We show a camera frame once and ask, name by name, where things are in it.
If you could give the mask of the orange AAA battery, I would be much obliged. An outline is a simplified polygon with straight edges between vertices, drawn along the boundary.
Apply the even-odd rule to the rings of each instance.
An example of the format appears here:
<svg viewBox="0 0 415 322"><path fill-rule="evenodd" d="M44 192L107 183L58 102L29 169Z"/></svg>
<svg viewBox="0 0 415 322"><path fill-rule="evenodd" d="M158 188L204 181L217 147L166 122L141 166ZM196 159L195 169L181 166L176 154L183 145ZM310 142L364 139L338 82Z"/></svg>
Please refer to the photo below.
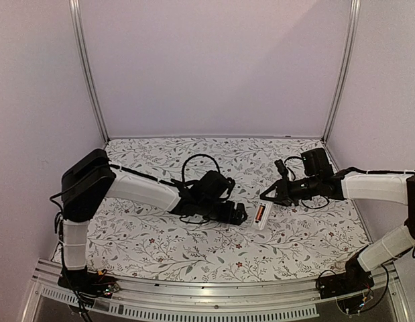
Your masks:
<svg viewBox="0 0 415 322"><path fill-rule="evenodd" d="M256 216L255 216L255 222L256 223L259 223L261 221L261 219L263 217L264 209L265 209L265 207L262 206L262 205L258 207Z"/></svg>

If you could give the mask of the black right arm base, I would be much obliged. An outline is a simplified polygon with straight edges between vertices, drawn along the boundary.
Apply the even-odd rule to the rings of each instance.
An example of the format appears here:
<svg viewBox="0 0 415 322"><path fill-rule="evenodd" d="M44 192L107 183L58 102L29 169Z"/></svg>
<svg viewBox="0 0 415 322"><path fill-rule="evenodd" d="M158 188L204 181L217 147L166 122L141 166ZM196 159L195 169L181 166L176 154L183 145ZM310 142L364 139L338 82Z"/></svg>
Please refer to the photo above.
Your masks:
<svg viewBox="0 0 415 322"><path fill-rule="evenodd" d="M345 271L340 274L322 273L316 279L316 289L321 299L339 297L345 294L362 291L374 286L371 272L364 271L357 261L358 255L352 256L345 263Z"/></svg>

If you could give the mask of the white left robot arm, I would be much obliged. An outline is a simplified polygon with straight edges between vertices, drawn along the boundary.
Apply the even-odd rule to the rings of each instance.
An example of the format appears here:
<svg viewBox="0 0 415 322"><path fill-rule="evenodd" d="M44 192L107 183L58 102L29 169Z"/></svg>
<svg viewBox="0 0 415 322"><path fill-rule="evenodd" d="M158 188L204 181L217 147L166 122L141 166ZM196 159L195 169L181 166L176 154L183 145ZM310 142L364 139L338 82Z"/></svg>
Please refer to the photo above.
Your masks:
<svg viewBox="0 0 415 322"><path fill-rule="evenodd" d="M92 286L85 271L88 225L104 199L135 201L183 219L199 215L205 223L241 225L247 212L244 204L230 200L234 186L219 167L200 179L166 181L112 164L105 150L93 150L62 175L61 192L50 197L59 208L55 230L67 281L78 291Z"/></svg>

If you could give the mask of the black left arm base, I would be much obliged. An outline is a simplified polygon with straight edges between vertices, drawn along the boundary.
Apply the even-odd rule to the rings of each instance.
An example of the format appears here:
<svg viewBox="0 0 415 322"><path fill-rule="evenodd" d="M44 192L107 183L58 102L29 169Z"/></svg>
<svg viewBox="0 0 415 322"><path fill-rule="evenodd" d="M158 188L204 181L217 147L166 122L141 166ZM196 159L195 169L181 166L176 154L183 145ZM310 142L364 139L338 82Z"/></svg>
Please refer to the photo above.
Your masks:
<svg viewBox="0 0 415 322"><path fill-rule="evenodd" d="M106 269L89 272L87 267L82 270L63 268L58 279L58 286L90 298L111 298L120 290L117 279L109 276Z"/></svg>

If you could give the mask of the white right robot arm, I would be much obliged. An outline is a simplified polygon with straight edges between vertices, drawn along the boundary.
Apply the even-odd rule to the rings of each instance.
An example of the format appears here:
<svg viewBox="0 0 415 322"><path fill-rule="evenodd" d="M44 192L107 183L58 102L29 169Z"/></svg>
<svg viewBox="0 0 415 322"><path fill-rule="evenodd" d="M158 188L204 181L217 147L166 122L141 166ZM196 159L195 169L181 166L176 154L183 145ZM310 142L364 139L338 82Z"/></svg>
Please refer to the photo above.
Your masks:
<svg viewBox="0 0 415 322"><path fill-rule="evenodd" d="M290 180L284 160L275 162L281 178L259 196L253 227L262 230L273 205L298 206L313 197L330 200L372 200L405 205L404 224L385 234L349 259L339 286L354 292L365 282L365 273L399 258L415 246L415 170L362 170L348 167L333 170L323 148L305 151L298 156L305 177Z"/></svg>

